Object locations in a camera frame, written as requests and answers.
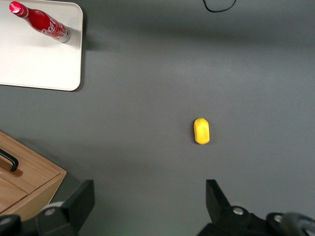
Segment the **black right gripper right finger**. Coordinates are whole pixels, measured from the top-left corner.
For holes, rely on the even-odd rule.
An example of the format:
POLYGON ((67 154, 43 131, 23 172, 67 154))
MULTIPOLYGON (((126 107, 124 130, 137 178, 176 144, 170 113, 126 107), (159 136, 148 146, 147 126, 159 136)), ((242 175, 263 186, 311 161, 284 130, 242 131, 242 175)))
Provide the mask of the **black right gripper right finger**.
POLYGON ((211 219, 199 236, 269 236, 266 221, 232 206, 214 179, 206 180, 206 208, 211 219))

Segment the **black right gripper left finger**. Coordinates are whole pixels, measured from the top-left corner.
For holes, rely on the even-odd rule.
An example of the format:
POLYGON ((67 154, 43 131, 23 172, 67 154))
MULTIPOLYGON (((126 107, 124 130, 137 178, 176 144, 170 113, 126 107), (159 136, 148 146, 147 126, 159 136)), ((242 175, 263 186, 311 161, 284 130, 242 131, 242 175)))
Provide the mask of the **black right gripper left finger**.
POLYGON ((64 202, 46 206, 36 217, 39 236, 77 236, 95 206, 93 180, 85 180, 64 202))

